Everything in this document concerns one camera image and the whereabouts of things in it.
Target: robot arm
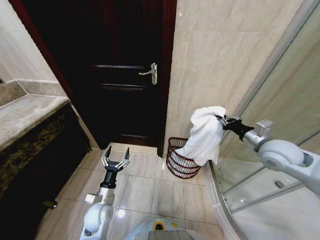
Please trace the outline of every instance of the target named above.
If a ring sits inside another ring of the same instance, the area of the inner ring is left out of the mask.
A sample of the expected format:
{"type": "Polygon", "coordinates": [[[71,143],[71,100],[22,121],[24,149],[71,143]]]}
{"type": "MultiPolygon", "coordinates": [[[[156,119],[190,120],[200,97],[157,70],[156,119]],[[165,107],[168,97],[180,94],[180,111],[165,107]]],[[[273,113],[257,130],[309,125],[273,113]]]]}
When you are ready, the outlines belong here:
{"type": "Polygon", "coordinates": [[[300,180],[309,190],[320,195],[320,155],[289,141],[271,139],[272,121],[259,121],[253,128],[242,124],[240,117],[216,117],[224,130],[231,130],[257,152],[264,166],[300,180]]]}
{"type": "Polygon", "coordinates": [[[121,162],[110,161],[111,146],[102,158],[102,164],[106,169],[103,182],[97,194],[86,195],[85,201],[93,204],[84,216],[84,226],[80,240],[104,240],[107,238],[109,223],[114,214],[113,203],[115,200],[114,189],[116,188],[117,173],[122,171],[129,162],[129,148],[124,160],[121,162]]]}

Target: door frame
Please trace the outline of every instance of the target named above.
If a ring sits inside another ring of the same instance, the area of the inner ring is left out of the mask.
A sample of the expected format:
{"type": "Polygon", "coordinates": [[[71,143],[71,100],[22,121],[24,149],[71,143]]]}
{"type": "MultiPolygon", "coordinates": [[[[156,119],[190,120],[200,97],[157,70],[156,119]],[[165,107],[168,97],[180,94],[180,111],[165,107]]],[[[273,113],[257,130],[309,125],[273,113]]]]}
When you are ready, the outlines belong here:
{"type": "MultiPolygon", "coordinates": [[[[72,104],[79,110],[81,114],[81,107],[79,106],[78,99],[70,88],[64,74],[59,69],[55,59],[50,53],[46,46],[42,36],[38,32],[35,24],[33,23],[31,17],[29,16],[22,0],[8,0],[16,14],[20,18],[24,27],[30,34],[35,45],[40,50],[42,56],[46,60],[47,64],[51,68],[53,74],[61,84],[63,90],[69,97],[72,104]]],[[[177,0],[162,0],[162,29],[161,29],[161,79],[160,84],[160,107],[158,113],[160,119],[158,121],[159,129],[157,136],[157,155],[162,157],[164,152],[164,141],[166,133],[166,122],[167,122],[167,108],[168,108],[168,98],[169,98],[169,86],[170,86],[170,75],[171,75],[171,63],[174,48],[174,35],[175,35],[175,25],[176,25],[176,11],[177,11],[177,0]]]]}

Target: marble countertop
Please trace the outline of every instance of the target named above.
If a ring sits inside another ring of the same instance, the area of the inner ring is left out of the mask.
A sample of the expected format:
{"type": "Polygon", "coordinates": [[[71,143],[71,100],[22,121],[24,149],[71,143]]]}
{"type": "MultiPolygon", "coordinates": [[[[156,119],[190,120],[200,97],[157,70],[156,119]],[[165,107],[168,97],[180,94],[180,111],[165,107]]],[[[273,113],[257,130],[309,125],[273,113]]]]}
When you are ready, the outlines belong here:
{"type": "Polygon", "coordinates": [[[0,107],[0,151],[69,102],[67,97],[24,95],[0,107]]]}

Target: wicker basket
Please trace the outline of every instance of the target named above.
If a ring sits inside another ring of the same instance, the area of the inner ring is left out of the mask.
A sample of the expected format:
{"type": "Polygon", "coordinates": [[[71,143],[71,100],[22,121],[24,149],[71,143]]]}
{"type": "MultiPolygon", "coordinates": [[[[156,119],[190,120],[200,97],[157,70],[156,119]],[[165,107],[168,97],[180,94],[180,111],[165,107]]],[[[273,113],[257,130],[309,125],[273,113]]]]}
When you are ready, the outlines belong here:
{"type": "Polygon", "coordinates": [[[182,148],[187,141],[187,138],[179,137],[170,137],[168,141],[169,145],[166,154],[166,165],[173,175],[181,179],[190,179],[194,177],[201,168],[194,160],[176,153],[176,150],[182,148]]]}

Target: white towel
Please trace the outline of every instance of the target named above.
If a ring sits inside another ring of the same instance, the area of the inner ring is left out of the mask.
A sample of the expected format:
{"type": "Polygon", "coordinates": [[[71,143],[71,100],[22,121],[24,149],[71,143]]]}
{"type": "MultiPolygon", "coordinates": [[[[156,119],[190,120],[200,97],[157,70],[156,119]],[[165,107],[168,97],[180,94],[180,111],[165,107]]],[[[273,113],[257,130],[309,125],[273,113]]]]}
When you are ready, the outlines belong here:
{"type": "Polygon", "coordinates": [[[193,159],[199,166],[205,165],[207,160],[218,161],[219,144],[223,135],[220,121],[215,117],[223,117],[226,109],[222,106],[199,108],[191,116],[193,128],[190,138],[184,147],[175,150],[181,156],[193,159]]]}

